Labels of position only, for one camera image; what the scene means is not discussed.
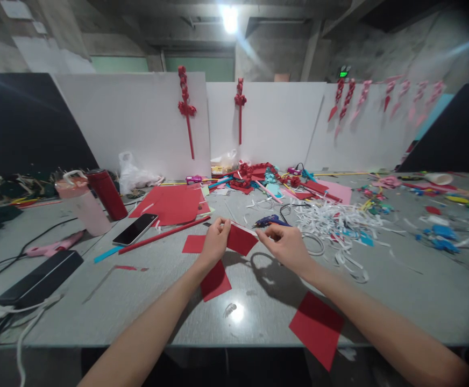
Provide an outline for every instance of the gray table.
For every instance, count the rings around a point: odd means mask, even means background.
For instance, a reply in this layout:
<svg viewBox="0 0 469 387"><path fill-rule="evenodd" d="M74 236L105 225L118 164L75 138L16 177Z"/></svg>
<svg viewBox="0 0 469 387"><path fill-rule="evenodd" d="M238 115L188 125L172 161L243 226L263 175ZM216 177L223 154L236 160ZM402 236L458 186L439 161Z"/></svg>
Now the gray table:
<svg viewBox="0 0 469 387"><path fill-rule="evenodd" d="M367 184L367 176L342 176L338 179L325 177L350 187ZM469 189L469 177L456 177L455 184ZM434 205L427 197L417 197L406 190L387 191L387 203L396 208L400 219L397 228L408 227L402 222L406 217L414 224L423 226L417 219L425 214L424 206ZM256 211L246 206L252 199L263 198L255 191L250 195L232 192L230 197L208 196L215 208L213 218L231 217L249 224L271 214ZM353 202L363 203L357 192ZM6 246L0 249L0 259L13 255L22 244L48 226L57 223L60 207L54 206L44 212L42 207L32 209L10 222L7 230L0 232L0 241ZM469 218L469 210L461 205L449 203L445 211ZM394 215L384 217L394 219ZM294 222L295 216L287 217ZM92 347L108 345L141 311L161 295L193 263L197 255L182 254L188 235L205 234L206 227L197 225L176 233L145 247L123 255L114 255L99 264L93 258L109 250L112 239L132 219L123 219L106 235L76 246L83 253L84 264L66 281L58 292L63 299L49 309L25 340L36 347ZM79 229L79 224L67 225L60 236ZM144 236L156 234L151 229ZM50 241L56 239L50 235ZM390 258L389 248L355 245L352 256L369 273L366 284L356 284L371 296L391 309L404 315L413 323L448 346L469 345L469 248L463 253L450 256L414 240L412 235L401 236L382 231L379 239L392 245L395 256L423 274L417 274ZM334 250L327 248L328 255ZM315 258L320 264L329 266L322 257ZM271 259L265 247L258 243L247 258L234 252L223 257L232 290L204 303L198 290L170 340L171 346L300 346L297 337L288 328L296 309L307 291L319 292L285 267ZM20 262L0 279L0 291L29 272L37 263ZM115 269L115 266L148 268L147 271ZM226 316L230 304L237 312ZM13 342L14 331L2 337L2 342ZM350 323L346 322L339 346L362 346L368 342Z"/></svg>

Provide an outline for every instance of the forearm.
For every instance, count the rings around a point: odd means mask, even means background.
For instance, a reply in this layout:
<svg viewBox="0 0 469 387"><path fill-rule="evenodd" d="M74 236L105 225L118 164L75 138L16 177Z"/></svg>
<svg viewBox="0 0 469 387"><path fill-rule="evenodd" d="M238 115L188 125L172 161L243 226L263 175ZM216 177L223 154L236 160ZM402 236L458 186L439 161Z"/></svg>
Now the forearm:
<svg viewBox="0 0 469 387"><path fill-rule="evenodd" d="M207 272L196 262L112 343L79 386L140 386Z"/></svg>
<svg viewBox="0 0 469 387"><path fill-rule="evenodd" d="M303 276L415 386L463 386L469 366L439 341L337 274L315 263Z"/></svg>

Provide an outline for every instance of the white board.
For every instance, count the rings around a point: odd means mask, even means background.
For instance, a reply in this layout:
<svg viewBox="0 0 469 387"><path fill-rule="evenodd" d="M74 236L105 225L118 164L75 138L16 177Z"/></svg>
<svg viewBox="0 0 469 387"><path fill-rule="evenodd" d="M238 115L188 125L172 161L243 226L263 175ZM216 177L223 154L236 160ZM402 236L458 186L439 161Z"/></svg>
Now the white board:
<svg viewBox="0 0 469 387"><path fill-rule="evenodd" d="M324 95L324 82L246 82L242 145L238 146L236 83L208 83L211 156L231 149L252 163L285 169L306 161Z"/></svg>
<svg viewBox="0 0 469 387"><path fill-rule="evenodd" d="M357 84L353 98L342 121L342 131L335 139L335 130L339 123L339 113L346 97L348 86L344 87L339 110L328 123L328 117L335 104L336 84L327 84L321 113L315 127L315 133L308 151L306 168L309 170L337 171L377 171L381 168L392 170L401 161L401 157L415 139L418 128L416 119L424 111L424 101L430 97L433 85L427 87L424 98L417 104L417 115L408 121L408 111L416 93L412 85L403 97L401 107L391 119L393 107L401 90L397 84L392 98L384 112L385 84L371 85L367 101L359 115L351 124L351 118L357 108L363 85Z"/></svg>
<svg viewBox="0 0 469 387"><path fill-rule="evenodd" d="M118 154L131 151L140 168L168 179L211 176L204 73L188 73L195 160L177 73L53 77L101 168L118 170Z"/></svg>

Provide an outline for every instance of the phone screen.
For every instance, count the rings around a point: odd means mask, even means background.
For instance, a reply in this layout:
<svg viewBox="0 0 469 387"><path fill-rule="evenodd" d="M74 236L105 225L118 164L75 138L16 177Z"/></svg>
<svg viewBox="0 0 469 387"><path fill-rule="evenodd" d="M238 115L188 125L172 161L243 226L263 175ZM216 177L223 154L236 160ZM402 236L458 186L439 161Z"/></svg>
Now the phone screen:
<svg viewBox="0 0 469 387"><path fill-rule="evenodd" d="M117 245L130 245L135 242L157 219L157 215L143 214L133 224L113 239L112 243Z"/></svg>

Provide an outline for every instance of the hand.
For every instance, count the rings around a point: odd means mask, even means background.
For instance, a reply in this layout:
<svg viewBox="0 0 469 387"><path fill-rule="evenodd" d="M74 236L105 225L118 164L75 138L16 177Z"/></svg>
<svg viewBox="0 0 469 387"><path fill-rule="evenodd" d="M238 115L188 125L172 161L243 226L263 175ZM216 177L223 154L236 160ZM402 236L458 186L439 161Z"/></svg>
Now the hand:
<svg viewBox="0 0 469 387"><path fill-rule="evenodd" d="M217 218L206 233L206 241L202 253L197 259L198 263L204 263L208 271L215 266L228 246L228 235L231 230L229 219Z"/></svg>
<svg viewBox="0 0 469 387"><path fill-rule="evenodd" d="M304 278L316 264L308 254L297 227L271 224L265 232L256 230L256 234L272 255L298 276Z"/></svg>

